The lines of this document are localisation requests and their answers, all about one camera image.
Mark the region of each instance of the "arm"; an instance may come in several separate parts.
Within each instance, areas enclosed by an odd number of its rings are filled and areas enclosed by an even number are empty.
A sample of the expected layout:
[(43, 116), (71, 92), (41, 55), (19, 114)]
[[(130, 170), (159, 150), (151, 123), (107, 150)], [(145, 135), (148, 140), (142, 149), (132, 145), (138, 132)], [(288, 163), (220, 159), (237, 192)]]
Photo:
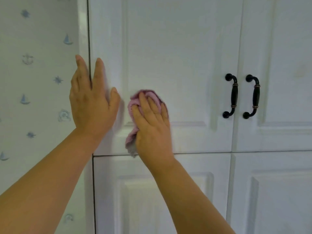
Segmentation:
[(234, 234), (221, 214), (201, 192), (172, 153), (170, 124), (164, 104), (161, 112), (153, 100), (140, 94), (144, 117), (132, 107), (139, 127), (136, 147), (155, 178), (178, 234)]
[(76, 56), (70, 101), (76, 129), (0, 196), (0, 233), (54, 233), (78, 178), (112, 127), (120, 97), (105, 99), (104, 65), (98, 59), (90, 86), (86, 64)]

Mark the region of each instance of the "wall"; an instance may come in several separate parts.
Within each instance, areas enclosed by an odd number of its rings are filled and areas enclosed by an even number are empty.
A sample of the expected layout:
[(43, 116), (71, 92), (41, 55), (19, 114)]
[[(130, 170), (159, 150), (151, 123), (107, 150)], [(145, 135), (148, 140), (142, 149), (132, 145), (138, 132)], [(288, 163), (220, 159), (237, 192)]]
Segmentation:
[[(0, 0), (0, 193), (74, 129), (77, 53), (77, 0)], [(85, 233), (83, 176), (56, 233)]]

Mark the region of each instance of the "cloth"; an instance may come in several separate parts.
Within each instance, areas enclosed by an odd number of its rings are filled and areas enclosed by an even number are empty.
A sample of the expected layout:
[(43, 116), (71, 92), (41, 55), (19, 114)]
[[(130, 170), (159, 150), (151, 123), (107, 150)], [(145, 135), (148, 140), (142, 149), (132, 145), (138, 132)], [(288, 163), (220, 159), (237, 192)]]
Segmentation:
[[(159, 112), (161, 111), (161, 103), (163, 103), (161, 98), (153, 90), (140, 90), (140, 91), (136, 92), (133, 96), (130, 97), (130, 102), (128, 104), (129, 115), (130, 115), (134, 124), (135, 124), (135, 120), (134, 120), (133, 113), (132, 113), (132, 106), (137, 105), (141, 114), (143, 114), (141, 104), (140, 104), (140, 100), (138, 98), (139, 93), (141, 93), (141, 92), (144, 93), (146, 98), (150, 97), (155, 102), (155, 104), (158, 107)], [(135, 127), (133, 128), (133, 130), (129, 133), (129, 135), (126, 138), (125, 146), (126, 146), (126, 149), (128, 150), (128, 153), (130, 153), (130, 155), (132, 157), (135, 157), (135, 154), (137, 152), (136, 146), (135, 146), (135, 140), (136, 140), (136, 135), (137, 135), (138, 131), (139, 131), (138, 126), (135, 124)]]

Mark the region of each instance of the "person's left hand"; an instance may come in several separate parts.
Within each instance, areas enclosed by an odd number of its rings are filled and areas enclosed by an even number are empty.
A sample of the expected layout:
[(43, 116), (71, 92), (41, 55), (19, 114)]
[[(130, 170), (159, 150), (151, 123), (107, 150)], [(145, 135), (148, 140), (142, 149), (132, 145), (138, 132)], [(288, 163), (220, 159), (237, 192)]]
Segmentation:
[(77, 70), (72, 78), (69, 99), (76, 128), (102, 139), (113, 126), (118, 113), (120, 96), (116, 88), (111, 89), (108, 103), (104, 88), (104, 63), (98, 58), (92, 82), (84, 59), (76, 55)]

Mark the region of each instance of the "lower cabinet door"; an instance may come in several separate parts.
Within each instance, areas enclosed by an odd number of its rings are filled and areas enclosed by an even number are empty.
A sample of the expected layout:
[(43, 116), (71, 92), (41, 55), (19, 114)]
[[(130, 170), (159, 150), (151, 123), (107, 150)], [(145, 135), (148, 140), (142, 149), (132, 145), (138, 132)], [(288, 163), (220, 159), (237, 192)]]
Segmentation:
[(232, 154), (227, 220), (237, 234), (312, 233), (312, 152)]
[[(231, 155), (176, 158), (225, 217)], [(176, 233), (158, 187), (138, 156), (94, 157), (94, 186), (97, 234)]]

